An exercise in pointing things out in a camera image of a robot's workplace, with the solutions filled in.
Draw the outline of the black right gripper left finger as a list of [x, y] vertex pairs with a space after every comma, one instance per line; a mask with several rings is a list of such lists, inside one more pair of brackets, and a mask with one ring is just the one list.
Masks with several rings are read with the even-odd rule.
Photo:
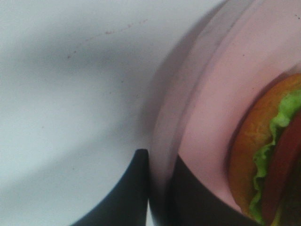
[[114, 188], [74, 226], [144, 226], [149, 199], [149, 154], [138, 149]]

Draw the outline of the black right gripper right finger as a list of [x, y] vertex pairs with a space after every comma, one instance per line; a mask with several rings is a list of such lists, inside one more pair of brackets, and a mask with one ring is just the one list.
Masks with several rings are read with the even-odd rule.
[[177, 157], [167, 200], [170, 226], [256, 226], [213, 195]]

